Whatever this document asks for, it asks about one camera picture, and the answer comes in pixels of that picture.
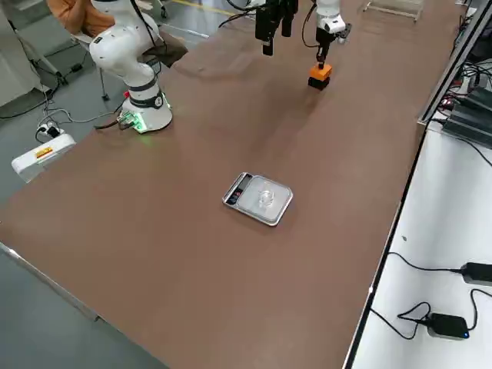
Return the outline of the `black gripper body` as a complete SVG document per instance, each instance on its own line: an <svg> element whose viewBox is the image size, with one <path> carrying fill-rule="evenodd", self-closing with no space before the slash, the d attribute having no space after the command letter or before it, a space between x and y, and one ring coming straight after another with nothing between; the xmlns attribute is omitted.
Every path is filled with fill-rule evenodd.
<svg viewBox="0 0 492 369"><path fill-rule="evenodd" d="M316 27L316 42L320 50L327 51L331 44L331 33L324 28Z"/></svg>

